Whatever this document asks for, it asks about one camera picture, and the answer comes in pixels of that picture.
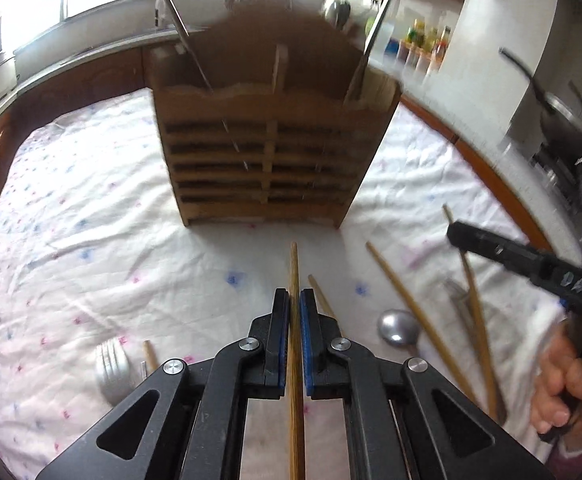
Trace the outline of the person's right hand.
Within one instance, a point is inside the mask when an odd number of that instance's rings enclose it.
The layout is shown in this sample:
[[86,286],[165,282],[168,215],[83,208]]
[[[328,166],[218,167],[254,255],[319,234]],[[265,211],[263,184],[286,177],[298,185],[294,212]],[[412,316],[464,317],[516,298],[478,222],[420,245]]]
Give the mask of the person's right hand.
[[[538,434],[552,428],[564,427],[571,418],[571,410],[560,399],[567,392],[582,402],[582,359],[568,339],[565,324],[553,333],[540,359],[535,391],[530,401],[530,424]],[[572,429],[565,435],[568,448],[582,448],[582,410]]]

